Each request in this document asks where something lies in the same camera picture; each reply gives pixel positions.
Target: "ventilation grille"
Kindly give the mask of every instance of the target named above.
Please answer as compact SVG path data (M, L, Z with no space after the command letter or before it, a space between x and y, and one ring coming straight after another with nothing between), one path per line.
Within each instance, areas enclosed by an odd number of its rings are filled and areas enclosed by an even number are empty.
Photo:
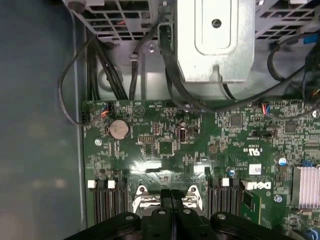
M141 40L157 20L161 3L162 0L105 0L104 5L86 5L85 11L76 15L100 38ZM256 5L255 38L279 40L295 35L300 27L314 20L319 5L320 0L295 5L288 0L264 0L262 5Z
M151 0L106 0L104 5L87 5L78 17L98 35L111 40L141 40L154 22Z
M292 203L299 209L318 209L320 169L295 167L293 170Z
M288 0L278 0L271 7L264 7L261 11L258 9L258 21L267 28L256 29L255 38L279 40L283 36L295 35L299 28L315 19L317 6L320 6L319 0L312 0L307 4L289 4Z

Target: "screw hole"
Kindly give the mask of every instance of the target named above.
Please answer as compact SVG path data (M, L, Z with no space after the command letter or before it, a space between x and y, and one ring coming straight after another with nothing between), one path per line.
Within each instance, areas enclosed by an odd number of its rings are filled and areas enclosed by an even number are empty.
M203 237L203 238L206 238L206 237L208 237L208 233L206 233L206 232L201 232L201 233L200 233L200 236Z
M222 23L221 23L220 19L213 19L211 24L212 24L212 27L214 27L215 29L218 29L221 27Z

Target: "motherboard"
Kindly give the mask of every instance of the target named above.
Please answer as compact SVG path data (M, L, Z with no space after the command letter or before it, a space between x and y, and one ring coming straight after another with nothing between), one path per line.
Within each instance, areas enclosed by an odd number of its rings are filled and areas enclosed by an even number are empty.
M207 106L233 101L208 101ZM288 235L320 232L320 117L300 100L270 100L217 113L171 101L86 101L83 130L88 226L160 205L161 189L206 217L229 212Z

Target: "green circuit board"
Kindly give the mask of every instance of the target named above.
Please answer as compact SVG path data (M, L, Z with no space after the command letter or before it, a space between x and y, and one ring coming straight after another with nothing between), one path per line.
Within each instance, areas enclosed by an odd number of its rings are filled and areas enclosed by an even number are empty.
M267 105L270 114L282 117L311 108L300 100L270 100ZM240 179L240 216L284 234L291 229L320 231L320 210L301 210L292 201L294 168L320 164L318 114L279 121L265 116L261 103L191 113L170 101L86 101L84 121L106 106L108 115L83 130L85 180L125 180L128 211L139 185L155 193L165 188L187 191L196 185L208 214L208 201L213 201L208 181ZM99 199L94 198L88 189L89 226L97 219Z

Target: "cpu heatsink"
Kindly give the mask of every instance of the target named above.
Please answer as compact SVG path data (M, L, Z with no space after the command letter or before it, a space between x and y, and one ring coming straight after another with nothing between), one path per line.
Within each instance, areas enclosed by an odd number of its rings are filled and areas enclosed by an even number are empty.
M320 169L293 169L292 205L299 209L318 209L320 204Z

